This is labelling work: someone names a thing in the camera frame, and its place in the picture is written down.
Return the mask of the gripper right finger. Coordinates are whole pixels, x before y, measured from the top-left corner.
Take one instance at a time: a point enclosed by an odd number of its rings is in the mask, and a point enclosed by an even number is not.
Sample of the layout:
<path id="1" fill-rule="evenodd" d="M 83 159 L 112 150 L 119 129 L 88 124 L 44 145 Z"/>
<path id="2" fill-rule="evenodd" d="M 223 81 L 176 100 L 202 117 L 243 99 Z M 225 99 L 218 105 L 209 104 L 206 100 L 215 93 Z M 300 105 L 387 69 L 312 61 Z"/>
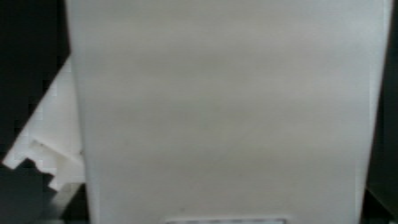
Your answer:
<path id="1" fill-rule="evenodd" d="M 394 216 L 371 192 L 364 193 L 360 224 L 396 224 Z"/>

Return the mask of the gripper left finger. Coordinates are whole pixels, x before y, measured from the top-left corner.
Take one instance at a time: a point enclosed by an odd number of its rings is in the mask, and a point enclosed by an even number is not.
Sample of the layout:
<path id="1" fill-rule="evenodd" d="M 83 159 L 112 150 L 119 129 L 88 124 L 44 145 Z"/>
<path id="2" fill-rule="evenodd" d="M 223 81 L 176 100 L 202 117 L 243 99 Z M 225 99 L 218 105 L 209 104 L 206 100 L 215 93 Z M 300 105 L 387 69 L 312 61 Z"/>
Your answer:
<path id="1" fill-rule="evenodd" d="M 51 200 L 51 217 L 64 224 L 87 224 L 88 209 L 85 186 L 81 184 L 67 184 L 56 192 Z"/>

